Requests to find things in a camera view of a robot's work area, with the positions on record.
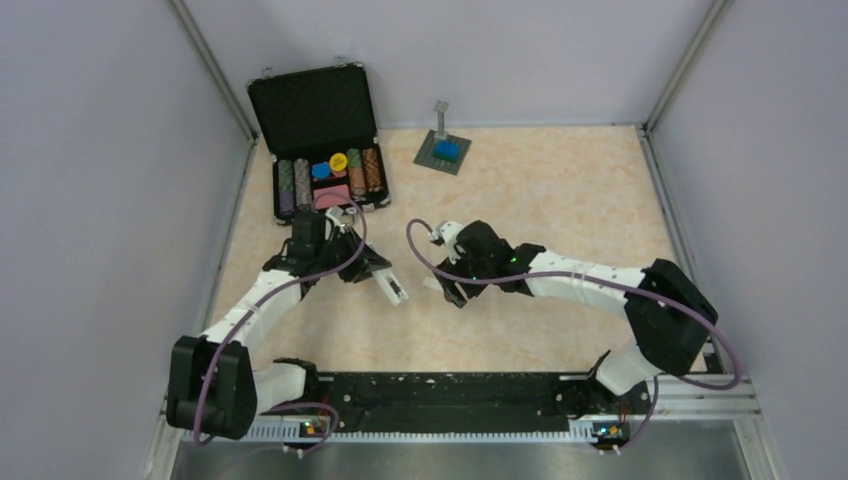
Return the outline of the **white remote battery cover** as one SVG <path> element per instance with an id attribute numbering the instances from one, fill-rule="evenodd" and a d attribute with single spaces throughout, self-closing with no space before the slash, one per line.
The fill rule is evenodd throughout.
<path id="1" fill-rule="evenodd" d="M 425 278 L 424 281 L 423 281 L 423 285 L 430 288 L 430 289 L 433 289 L 433 290 L 440 290 L 441 289 L 441 285 L 434 278 Z"/>

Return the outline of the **white remote control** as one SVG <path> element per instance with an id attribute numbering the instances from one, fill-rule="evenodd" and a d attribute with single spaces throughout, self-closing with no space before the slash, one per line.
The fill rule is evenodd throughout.
<path id="1" fill-rule="evenodd" d="M 392 268 L 374 271 L 372 276 L 393 306 L 398 306 L 409 299 L 408 293 Z"/>

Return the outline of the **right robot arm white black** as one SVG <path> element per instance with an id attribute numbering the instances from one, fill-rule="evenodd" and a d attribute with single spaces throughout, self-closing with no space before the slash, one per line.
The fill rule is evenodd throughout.
<path id="1" fill-rule="evenodd" d="M 447 251 L 437 279 L 446 299 L 463 307 L 492 285 L 505 293 L 581 303 L 623 318 L 633 338 L 602 356 L 586 385 L 589 404 L 612 412 L 637 384 L 687 374 L 718 315 L 672 261 L 613 267 L 579 261 L 537 244 L 511 246 L 487 223 L 445 221 L 429 234 Z"/>

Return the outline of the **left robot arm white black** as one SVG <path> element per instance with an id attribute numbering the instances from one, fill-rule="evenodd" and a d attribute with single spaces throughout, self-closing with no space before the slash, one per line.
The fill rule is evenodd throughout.
<path id="1" fill-rule="evenodd" d="M 281 251 L 266 261 L 252 287 L 216 324 L 182 336 L 171 351 L 165 418 L 197 436 L 238 440 L 254 419 L 286 403 L 297 413 L 319 404 L 313 363 L 281 359 L 257 369 L 252 355 L 285 313 L 330 275 L 345 283 L 376 279 L 395 302 L 406 294 L 391 262 L 340 221 L 341 210 L 298 212 Z"/>

